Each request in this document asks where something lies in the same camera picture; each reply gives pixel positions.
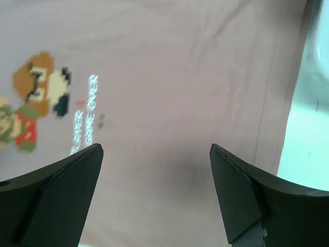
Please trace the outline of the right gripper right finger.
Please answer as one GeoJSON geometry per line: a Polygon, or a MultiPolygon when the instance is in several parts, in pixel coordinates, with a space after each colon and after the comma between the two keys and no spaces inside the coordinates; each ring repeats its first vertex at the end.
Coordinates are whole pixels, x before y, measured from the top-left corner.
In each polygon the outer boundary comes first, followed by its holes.
{"type": "Polygon", "coordinates": [[[328,246],[328,192],[257,168],[217,144],[210,162],[232,246],[328,246]]]}

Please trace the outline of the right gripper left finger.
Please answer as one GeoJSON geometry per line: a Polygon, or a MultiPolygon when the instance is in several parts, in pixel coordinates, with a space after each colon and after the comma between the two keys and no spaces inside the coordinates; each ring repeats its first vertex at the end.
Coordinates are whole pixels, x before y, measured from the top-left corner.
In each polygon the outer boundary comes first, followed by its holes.
{"type": "Polygon", "coordinates": [[[103,160],[100,144],[1,182],[1,246],[76,247],[103,160]]]}

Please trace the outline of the pink t shirt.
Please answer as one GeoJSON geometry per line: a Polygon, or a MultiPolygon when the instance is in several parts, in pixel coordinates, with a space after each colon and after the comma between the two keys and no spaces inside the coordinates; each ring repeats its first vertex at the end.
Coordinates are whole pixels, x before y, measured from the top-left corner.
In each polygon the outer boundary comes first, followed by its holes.
{"type": "Polygon", "coordinates": [[[104,150],[81,240],[226,246],[209,151],[276,173],[305,1],[1,1],[1,95],[41,51],[71,71],[70,108],[38,120],[37,148],[1,150],[1,180],[70,155],[98,76],[88,140],[104,150]]]}

